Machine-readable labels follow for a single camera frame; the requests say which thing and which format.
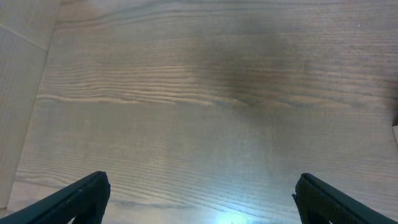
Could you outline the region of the cardboard box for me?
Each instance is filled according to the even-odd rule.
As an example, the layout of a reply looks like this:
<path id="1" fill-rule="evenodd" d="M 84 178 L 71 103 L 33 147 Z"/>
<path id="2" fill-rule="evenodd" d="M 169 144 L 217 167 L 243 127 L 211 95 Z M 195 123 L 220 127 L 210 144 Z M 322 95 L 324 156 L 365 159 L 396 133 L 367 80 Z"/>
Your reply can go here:
<path id="1" fill-rule="evenodd" d="M 392 127 L 396 143 L 398 144 L 398 125 Z"/>

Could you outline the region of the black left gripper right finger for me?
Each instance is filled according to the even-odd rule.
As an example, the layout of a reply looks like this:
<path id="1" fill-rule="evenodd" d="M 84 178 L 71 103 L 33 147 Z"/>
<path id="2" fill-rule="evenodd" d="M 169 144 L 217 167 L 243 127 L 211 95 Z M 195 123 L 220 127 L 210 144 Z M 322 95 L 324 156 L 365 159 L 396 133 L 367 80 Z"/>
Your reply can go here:
<path id="1" fill-rule="evenodd" d="M 292 196 L 303 224 L 397 224 L 309 173 Z"/>

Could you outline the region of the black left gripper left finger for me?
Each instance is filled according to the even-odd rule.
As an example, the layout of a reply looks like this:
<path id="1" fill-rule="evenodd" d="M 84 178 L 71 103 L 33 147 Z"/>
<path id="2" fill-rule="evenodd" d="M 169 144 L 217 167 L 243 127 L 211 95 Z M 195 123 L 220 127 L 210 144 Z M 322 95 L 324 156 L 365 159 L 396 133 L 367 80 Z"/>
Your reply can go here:
<path id="1" fill-rule="evenodd" d="M 105 172 L 96 171 L 1 219 L 1 224 L 100 224 L 111 193 Z"/>

